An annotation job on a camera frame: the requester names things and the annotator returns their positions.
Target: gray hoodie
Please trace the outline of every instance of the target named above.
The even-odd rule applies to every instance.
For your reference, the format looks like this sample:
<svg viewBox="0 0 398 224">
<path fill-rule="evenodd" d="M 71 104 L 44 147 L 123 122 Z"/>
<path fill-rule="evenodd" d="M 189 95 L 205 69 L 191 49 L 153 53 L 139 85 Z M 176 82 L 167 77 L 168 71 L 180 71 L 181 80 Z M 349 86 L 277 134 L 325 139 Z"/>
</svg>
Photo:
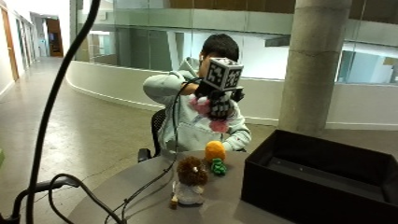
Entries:
<svg viewBox="0 0 398 224">
<path fill-rule="evenodd" d="M 197 77 L 200 68 L 199 60 L 187 58 L 180 70 L 172 71 L 168 75 L 152 76 L 143 84 L 148 97 L 157 103 L 165 105 L 165 122 L 160 130 L 161 154 L 173 153 L 176 150 L 176 136 L 173 127 L 173 102 L 181 89 L 183 82 Z M 224 139 L 221 133 L 215 133 L 209 128 L 211 120 L 204 118 L 189 105 L 189 96 L 180 96 L 176 104 L 176 124 L 179 126 L 179 151 L 204 150 L 209 141 L 223 142 L 227 150 L 239 150 L 248 146 L 252 141 L 251 131 L 245 125 L 245 118 L 240 114 L 235 102 L 236 113 L 229 118 L 231 136 Z"/>
</svg>

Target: chair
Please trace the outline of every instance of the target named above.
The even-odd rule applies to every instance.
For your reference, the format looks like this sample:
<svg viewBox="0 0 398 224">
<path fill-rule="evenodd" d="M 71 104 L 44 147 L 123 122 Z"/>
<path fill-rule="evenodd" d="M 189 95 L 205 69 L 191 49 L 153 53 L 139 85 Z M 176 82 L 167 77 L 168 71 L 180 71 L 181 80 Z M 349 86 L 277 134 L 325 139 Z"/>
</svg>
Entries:
<svg viewBox="0 0 398 224">
<path fill-rule="evenodd" d="M 159 130 L 161 129 L 163 122 L 165 120 L 165 109 L 161 109 L 155 113 L 151 119 L 151 129 L 152 129 L 152 137 L 153 137 L 153 145 L 155 145 L 155 154 L 152 156 L 151 150 L 148 148 L 141 148 L 139 151 L 139 162 L 147 161 L 161 154 L 161 145 L 159 141 Z"/>
</svg>

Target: wire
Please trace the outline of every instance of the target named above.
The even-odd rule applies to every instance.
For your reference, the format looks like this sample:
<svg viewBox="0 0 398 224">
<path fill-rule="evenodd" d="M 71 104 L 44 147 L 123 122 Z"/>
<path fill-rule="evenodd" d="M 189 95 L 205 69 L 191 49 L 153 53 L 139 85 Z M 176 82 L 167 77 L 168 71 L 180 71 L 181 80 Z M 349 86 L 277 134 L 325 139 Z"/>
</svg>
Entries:
<svg viewBox="0 0 398 224">
<path fill-rule="evenodd" d="M 67 52 L 67 56 L 63 60 L 62 67 L 58 73 L 58 76 L 54 81 L 52 89 L 48 96 L 48 103 L 46 107 L 46 111 L 42 118 L 38 140 L 36 140 L 36 149 L 35 149 L 35 157 L 34 157 L 34 164 L 32 164 L 32 172 L 31 172 L 31 179 L 28 184 L 28 202 L 27 202 L 27 223 L 34 224 L 34 203 L 35 203 L 35 189 L 36 189 L 36 182 L 40 170 L 40 161 L 42 161 L 42 154 L 43 154 L 43 145 L 47 136 L 47 128 L 48 128 L 48 119 L 51 115 L 51 110 L 54 107 L 54 103 L 58 97 L 58 93 L 63 84 L 63 79 L 67 73 L 67 68 L 71 64 L 74 59 L 74 55 L 86 40 L 86 36 L 91 30 L 91 27 L 96 21 L 97 12 L 100 8 L 101 0 L 92 0 L 91 9 L 87 16 L 86 25 L 76 36 L 76 39 L 71 45 L 71 48 Z"/>
<path fill-rule="evenodd" d="M 105 210 L 105 212 L 108 213 L 108 215 L 113 217 L 113 219 L 116 220 L 116 222 L 119 224 L 124 224 L 124 222 L 121 221 L 121 219 L 112 212 L 111 208 L 100 201 L 100 199 L 95 196 L 95 194 L 92 193 L 92 191 L 88 189 L 86 183 L 78 177 L 75 177 L 74 175 L 59 174 L 59 175 L 56 175 L 52 178 L 52 180 L 50 182 L 48 201 L 50 201 L 50 205 L 51 205 L 51 208 L 52 208 L 54 212 L 64 220 L 64 222 L 68 223 L 68 224 L 74 224 L 74 222 L 62 214 L 62 212 L 56 208 L 56 206 L 54 204 L 54 199 L 52 199 L 52 186 L 54 186 L 54 183 L 63 176 L 66 176 L 67 178 L 72 179 L 80 185 L 80 187 L 84 189 L 88 197 L 92 199 L 92 201 Z"/>
<path fill-rule="evenodd" d="M 173 128 L 175 128 L 175 136 L 176 136 L 176 153 L 175 153 L 175 159 L 171 163 L 171 165 L 168 166 L 167 169 L 163 170 L 163 173 L 153 179 L 151 180 L 135 193 L 133 195 L 128 198 L 128 199 L 124 199 L 124 203 L 113 210 L 113 212 L 116 212 L 121 207 L 124 208 L 123 209 L 123 220 L 125 220 L 125 208 L 128 206 L 128 204 L 135 200 L 135 198 L 139 196 L 139 194 L 159 180 L 161 179 L 167 173 L 171 171 L 175 163 L 176 163 L 176 160 L 177 160 L 177 153 L 179 153 L 179 132 L 177 132 L 177 124 L 176 124 L 176 104 L 177 104 L 177 100 L 180 98 L 180 94 L 181 92 L 185 90 L 185 88 L 188 87 L 188 84 L 196 82 L 197 80 L 200 80 L 201 77 L 196 77 L 191 80 L 188 80 L 188 82 L 184 84 L 183 88 L 180 89 L 177 95 L 176 95 L 176 98 L 175 98 L 175 102 L 173 102 L 173 106 L 172 106 L 172 114 L 173 114 L 173 117 L 172 117 L 172 120 L 173 120 Z M 107 216 L 105 218 L 105 221 L 104 221 L 104 224 L 108 222 L 108 219 L 109 219 L 109 215 Z"/>
</svg>

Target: gray floor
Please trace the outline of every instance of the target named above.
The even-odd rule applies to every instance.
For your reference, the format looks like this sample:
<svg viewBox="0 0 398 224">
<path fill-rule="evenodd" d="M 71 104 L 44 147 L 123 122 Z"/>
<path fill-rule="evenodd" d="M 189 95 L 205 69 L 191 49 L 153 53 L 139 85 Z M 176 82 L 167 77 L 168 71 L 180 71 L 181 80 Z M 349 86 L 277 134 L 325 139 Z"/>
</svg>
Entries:
<svg viewBox="0 0 398 224">
<path fill-rule="evenodd" d="M 28 187 L 42 113 L 60 63 L 58 58 L 43 58 L 0 99 L 0 148 L 7 156 L 0 168 L 0 212 L 4 216 L 11 213 L 15 196 Z M 139 148 L 152 148 L 148 125 L 152 114 L 152 111 L 92 98 L 64 83 L 48 124 L 39 180 L 68 173 L 96 189 L 136 163 Z M 275 127 L 248 126 L 253 132 L 253 143 L 248 147 L 252 152 Z M 381 150 L 398 158 L 398 132 L 326 130 L 322 138 Z M 66 215 L 84 197 L 79 189 L 58 190 L 55 202 Z M 46 193 L 36 195 L 36 201 L 36 223 L 64 223 L 50 208 Z"/>
</svg>

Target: person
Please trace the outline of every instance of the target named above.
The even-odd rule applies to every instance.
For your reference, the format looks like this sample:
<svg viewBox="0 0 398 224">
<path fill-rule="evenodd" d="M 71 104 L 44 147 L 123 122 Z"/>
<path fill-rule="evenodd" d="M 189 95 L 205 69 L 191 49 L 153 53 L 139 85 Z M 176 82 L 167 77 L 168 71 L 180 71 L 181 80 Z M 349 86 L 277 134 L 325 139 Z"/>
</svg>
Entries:
<svg viewBox="0 0 398 224">
<path fill-rule="evenodd" d="M 143 90 L 148 97 L 165 105 L 165 122 L 160 129 L 161 154 L 175 153 L 176 135 L 173 126 L 173 103 L 181 88 L 180 99 L 176 104 L 176 124 L 179 130 L 179 151 L 204 150 L 211 141 L 221 141 L 225 150 L 243 150 L 252 141 L 251 131 L 245 125 L 245 118 L 240 114 L 237 102 L 233 103 L 235 112 L 229 113 L 228 134 L 215 133 L 209 128 L 211 120 L 201 116 L 189 105 L 189 95 L 196 92 L 199 83 L 187 82 L 196 77 L 205 77 L 209 70 L 211 58 L 229 58 L 239 60 L 237 42 L 227 34 L 211 35 L 204 42 L 199 55 L 200 61 L 187 58 L 179 71 L 168 75 L 149 77 L 143 83 Z"/>
</svg>

